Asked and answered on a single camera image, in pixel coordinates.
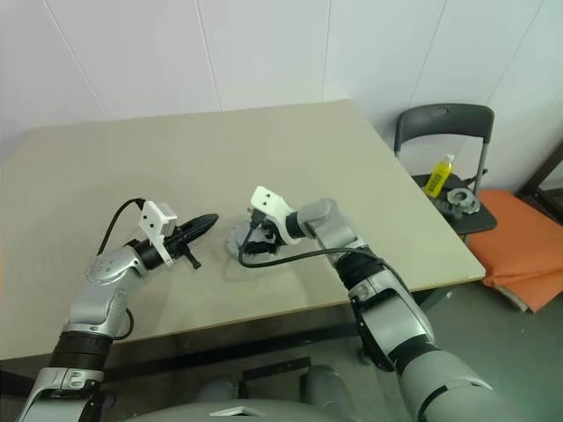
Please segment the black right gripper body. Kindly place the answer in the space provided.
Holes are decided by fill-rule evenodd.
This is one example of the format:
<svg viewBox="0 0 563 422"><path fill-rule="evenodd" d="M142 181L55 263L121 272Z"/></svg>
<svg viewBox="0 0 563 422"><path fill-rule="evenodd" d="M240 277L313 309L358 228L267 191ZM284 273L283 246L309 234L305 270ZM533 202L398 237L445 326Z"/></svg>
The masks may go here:
<svg viewBox="0 0 563 422"><path fill-rule="evenodd" d="M252 232L249 238L251 243L264 243L258 239L259 229L274 229L279 233L275 223L270 221L264 213L257 209L254 209L251 213L250 229Z"/></svg>

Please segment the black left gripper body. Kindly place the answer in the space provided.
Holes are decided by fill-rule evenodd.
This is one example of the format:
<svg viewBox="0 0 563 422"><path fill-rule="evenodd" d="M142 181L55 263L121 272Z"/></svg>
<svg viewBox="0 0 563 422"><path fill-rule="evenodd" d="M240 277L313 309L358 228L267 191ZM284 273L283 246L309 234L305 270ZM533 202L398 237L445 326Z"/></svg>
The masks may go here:
<svg viewBox="0 0 563 422"><path fill-rule="evenodd" d="M185 257L191 263L194 270L201 267L201 262L191 252L189 244L178 244L176 242L176 230L165 239L165 248L172 259Z"/></svg>

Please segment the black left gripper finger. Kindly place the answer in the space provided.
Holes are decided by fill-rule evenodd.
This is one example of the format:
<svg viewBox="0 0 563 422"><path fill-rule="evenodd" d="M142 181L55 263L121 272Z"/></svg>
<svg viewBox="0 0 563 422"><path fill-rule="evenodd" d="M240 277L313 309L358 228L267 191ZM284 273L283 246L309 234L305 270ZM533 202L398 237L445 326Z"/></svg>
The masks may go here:
<svg viewBox="0 0 563 422"><path fill-rule="evenodd" d="M176 228L176 242L190 244L205 235L214 225L213 222L186 222Z"/></svg>
<svg viewBox="0 0 563 422"><path fill-rule="evenodd" d="M187 233L206 233L219 219L218 214L199 215L180 226L183 232Z"/></svg>

